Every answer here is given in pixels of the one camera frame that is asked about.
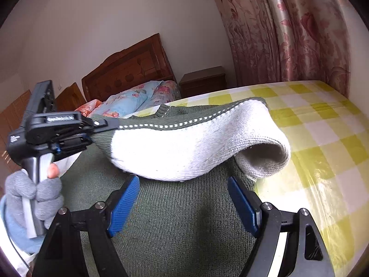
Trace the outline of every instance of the cable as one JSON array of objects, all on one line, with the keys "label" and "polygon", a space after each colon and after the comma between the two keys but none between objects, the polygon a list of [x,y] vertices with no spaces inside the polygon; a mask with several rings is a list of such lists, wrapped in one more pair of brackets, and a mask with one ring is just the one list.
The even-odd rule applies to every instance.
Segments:
[{"label": "cable", "polygon": [[27,262],[23,259],[23,257],[21,256],[21,254],[19,254],[18,250],[14,247],[14,244],[12,242],[12,239],[9,236],[9,231],[8,231],[8,226],[6,226],[6,203],[4,204],[4,227],[5,227],[5,231],[6,231],[6,235],[9,238],[10,243],[12,244],[14,250],[16,251],[16,253],[18,254],[19,258],[22,260],[22,262],[24,263],[24,265],[27,267],[27,269],[30,269],[30,266],[27,264]]}]

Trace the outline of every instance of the blue rubber pad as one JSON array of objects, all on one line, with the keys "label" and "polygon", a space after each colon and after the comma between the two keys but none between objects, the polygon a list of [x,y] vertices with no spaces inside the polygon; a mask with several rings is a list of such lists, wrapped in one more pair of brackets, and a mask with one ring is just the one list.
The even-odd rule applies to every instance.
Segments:
[{"label": "blue rubber pad", "polygon": [[252,209],[237,181],[233,177],[228,179],[228,193],[231,196],[244,228],[247,232],[250,232],[253,236],[256,236],[259,231],[256,223],[256,213]]},{"label": "blue rubber pad", "polygon": [[108,232],[111,237],[123,229],[125,220],[130,214],[131,208],[137,199],[139,191],[140,180],[137,176],[134,176],[130,185],[127,187],[126,191],[117,203],[117,206],[111,213],[110,226],[108,227]]}]

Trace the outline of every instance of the yellow and white checkered tablecloth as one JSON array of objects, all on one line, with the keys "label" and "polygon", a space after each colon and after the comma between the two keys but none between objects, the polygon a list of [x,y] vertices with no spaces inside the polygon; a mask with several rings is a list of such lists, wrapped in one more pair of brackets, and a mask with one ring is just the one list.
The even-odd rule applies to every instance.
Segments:
[{"label": "yellow and white checkered tablecloth", "polygon": [[[168,105],[220,105],[263,97],[289,139],[285,169],[256,183],[262,201],[296,212],[310,210],[337,277],[347,276],[369,243],[369,121],[348,99],[321,81],[232,88]],[[135,115],[154,113],[159,106]]]}]

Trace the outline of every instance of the metal screw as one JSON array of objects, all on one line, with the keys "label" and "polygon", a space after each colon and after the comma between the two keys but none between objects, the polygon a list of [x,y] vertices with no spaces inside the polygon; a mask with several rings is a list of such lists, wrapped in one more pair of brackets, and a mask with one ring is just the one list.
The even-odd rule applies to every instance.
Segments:
[{"label": "metal screw", "polygon": [[273,205],[269,202],[264,202],[263,203],[263,208],[269,211],[273,208]]},{"label": "metal screw", "polygon": [[59,214],[66,214],[67,213],[67,207],[62,207],[58,210]]},{"label": "metal screw", "polygon": [[97,209],[103,209],[105,207],[105,203],[104,202],[97,202],[95,204],[95,208]]},{"label": "metal screw", "polygon": [[306,208],[301,208],[300,212],[304,215],[304,216],[308,216],[309,215],[309,211]]}]

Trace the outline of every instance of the nightstand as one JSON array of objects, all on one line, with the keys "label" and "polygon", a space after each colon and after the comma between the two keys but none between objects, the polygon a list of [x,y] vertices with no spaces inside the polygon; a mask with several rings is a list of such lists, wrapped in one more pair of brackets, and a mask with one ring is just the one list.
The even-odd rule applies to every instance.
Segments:
[{"label": "nightstand", "polygon": [[227,89],[226,73],[221,66],[184,74],[179,82],[182,98]]}]

